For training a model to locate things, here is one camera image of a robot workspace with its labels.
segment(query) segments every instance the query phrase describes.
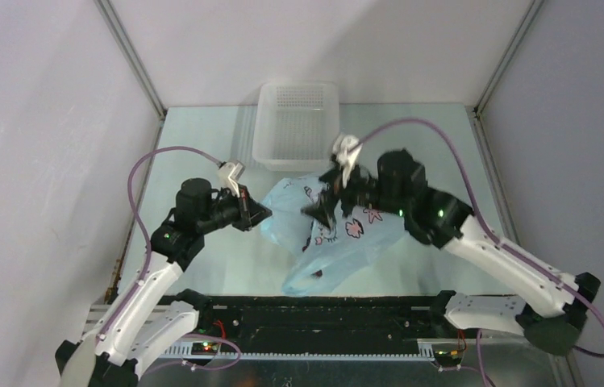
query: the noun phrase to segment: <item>plastic bag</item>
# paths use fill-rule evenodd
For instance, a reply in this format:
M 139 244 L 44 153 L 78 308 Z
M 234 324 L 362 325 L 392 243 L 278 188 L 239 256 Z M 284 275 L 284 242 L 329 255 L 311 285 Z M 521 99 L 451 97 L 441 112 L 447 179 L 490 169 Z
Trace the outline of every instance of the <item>plastic bag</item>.
M 330 293 L 406 234 L 402 218 L 363 207 L 343 218 L 338 205 L 332 230 L 302 214 L 325 186 L 318 178 L 283 179 L 261 201 L 273 212 L 260 225 L 261 233 L 297 257 L 282 285 L 286 295 Z

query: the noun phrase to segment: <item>light green tabletop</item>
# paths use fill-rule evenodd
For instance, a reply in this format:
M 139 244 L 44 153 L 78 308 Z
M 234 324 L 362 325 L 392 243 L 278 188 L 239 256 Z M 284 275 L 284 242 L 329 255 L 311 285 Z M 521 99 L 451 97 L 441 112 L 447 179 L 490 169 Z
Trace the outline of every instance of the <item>light green tabletop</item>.
M 490 226 L 501 229 L 463 105 L 343 105 L 339 112 L 341 131 L 358 137 L 390 120 L 411 116 L 428 119 L 442 127 L 452 137 L 464 161 L 483 215 Z M 255 106 L 171 108 L 159 148 L 184 145 L 202 149 L 220 160 L 242 160 L 248 168 L 240 182 L 255 199 L 261 200 L 283 177 L 305 173 L 271 172 L 252 160 L 255 116 Z M 425 127 L 404 125 L 383 132 L 363 147 L 359 162 L 375 172 L 380 154 L 395 148 L 408 149 L 425 165 L 430 186 L 469 202 L 451 153 L 439 136 Z M 214 187 L 219 187 L 216 167 L 191 152 L 166 152 L 154 160 L 140 209 L 150 232 L 174 206 L 181 183 L 191 177 L 206 178 Z M 206 247 L 169 293 L 191 288 L 207 294 L 281 294 L 281 283 L 295 258 L 261 236 L 258 229 L 243 233 L 228 227 L 207 235 L 205 243 Z M 132 279 L 143 258 L 144 240 L 135 226 L 120 289 Z M 469 262 L 436 248 L 424 247 L 407 236 L 385 251 L 376 264 L 351 275 L 331 295 L 419 295 L 437 294 L 442 289 L 468 294 L 512 293 Z

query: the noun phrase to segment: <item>black linear rail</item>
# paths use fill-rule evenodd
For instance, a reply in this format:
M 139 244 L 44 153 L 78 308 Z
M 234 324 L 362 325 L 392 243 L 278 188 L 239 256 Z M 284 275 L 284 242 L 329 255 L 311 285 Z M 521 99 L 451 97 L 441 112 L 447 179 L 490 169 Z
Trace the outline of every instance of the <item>black linear rail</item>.
M 436 298 L 429 296 L 207 297 L 186 290 L 162 303 L 179 299 L 200 305 L 204 333 L 220 335 L 214 325 L 220 321 L 226 336 L 249 353 L 408 355 L 419 353 L 418 339 L 456 338 L 455 331 L 443 335 L 434 328 L 430 306 Z

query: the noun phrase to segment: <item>white wall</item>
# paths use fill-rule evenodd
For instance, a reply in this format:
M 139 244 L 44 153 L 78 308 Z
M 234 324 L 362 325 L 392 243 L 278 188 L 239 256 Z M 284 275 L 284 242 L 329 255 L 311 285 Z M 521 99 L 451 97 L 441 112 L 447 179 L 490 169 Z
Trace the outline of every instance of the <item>white wall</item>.
M 341 102 L 477 103 L 530 0 L 124 0 L 115 6 L 168 106 L 256 103 L 319 79 Z
M 156 116 L 94 2 L 0 1 L 0 385 L 56 385 L 130 221 Z
M 523 244 L 600 277 L 604 313 L 604 2 L 547 2 L 484 123 Z M 592 317 L 581 342 L 603 337 Z M 604 386 L 604 360 L 577 360 Z

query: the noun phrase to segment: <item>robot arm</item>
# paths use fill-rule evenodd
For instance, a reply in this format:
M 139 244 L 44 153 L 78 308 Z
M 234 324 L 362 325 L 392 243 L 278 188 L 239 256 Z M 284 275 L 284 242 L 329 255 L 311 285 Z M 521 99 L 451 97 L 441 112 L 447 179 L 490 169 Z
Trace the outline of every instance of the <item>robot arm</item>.
M 247 187 L 238 184 L 243 170 L 239 162 L 222 164 L 220 191 L 201 178 L 183 182 L 176 207 L 152 233 L 149 261 L 83 337 L 93 336 L 96 341 L 90 386 L 136 385 L 167 347 L 198 327 L 197 310 L 203 307 L 199 296 L 172 303 L 164 315 L 146 327 L 144 324 L 166 290 L 204 248 L 204 235 L 229 225 L 249 231 L 271 215 L 250 197 Z M 60 372 L 78 345 L 64 341 L 57 350 Z
M 327 188 L 319 200 L 302 213 L 326 227 L 335 224 L 338 202 L 344 216 L 354 206 L 398 214 L 409 234 L 426 245 L 446 250 L 482 268 L 513 289 L 517 296 L 466 296 L 443 291 L 431 308 L 434 323 L 444 331 L 485 328 L 524 335 L 539 349 L 566 355 L 576 343 L 586 321 L 586 307 L 564 289 L 576 289 L 593 301 L 600 281 L 589 273 L 563 273 L 517 244 L 495 234 L 491 238 L 473 209 L 449 193 L 427 184 L 425 167 L 405 149 L 383 154 L 377 161 L 377 177 L 355 165 L 358 149 L 351 153 L 343 144 L 356 139 L 343 136 L 335 143 L 334 167 L 320 177 Z M 510 251 L 549 271 L 558 285 Z

